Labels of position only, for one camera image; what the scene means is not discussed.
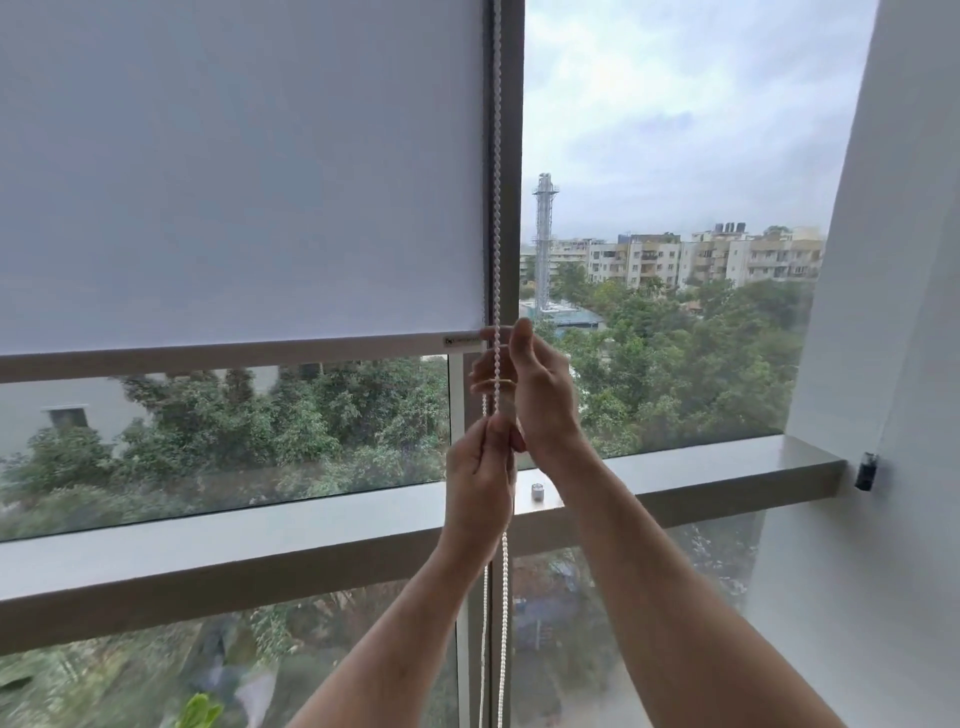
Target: white wall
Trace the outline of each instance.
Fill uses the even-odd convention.
[[[787,426],[876,487],[769,513],[747,607],[851,727],[960,720],[957,27],[881,4]]]

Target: rooftop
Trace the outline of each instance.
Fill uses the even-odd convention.
[[[520,315],[533,318],[536,307],[533,301],[520,302]],[[603,316],[593,313],[567,301],[559,303],[551,301],[543,311],[558,327],[598,328],[604,323]]]

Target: window ledge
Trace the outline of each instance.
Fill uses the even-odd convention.
[[[845,468],[787,435],[607,464],[664,527],[832,497]],[[0,544],[0,655],[407,578],[443,518],[438,482]],[[538,470],[510,537],[513,556],[576,543]]]

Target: roller blind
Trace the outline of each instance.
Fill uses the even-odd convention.
[[[0,43],[0,354],[482,324],[480,0],[6,0]]]

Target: cloud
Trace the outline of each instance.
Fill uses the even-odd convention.
[[[529,0],[521,234],[826,229],[875,0]]]

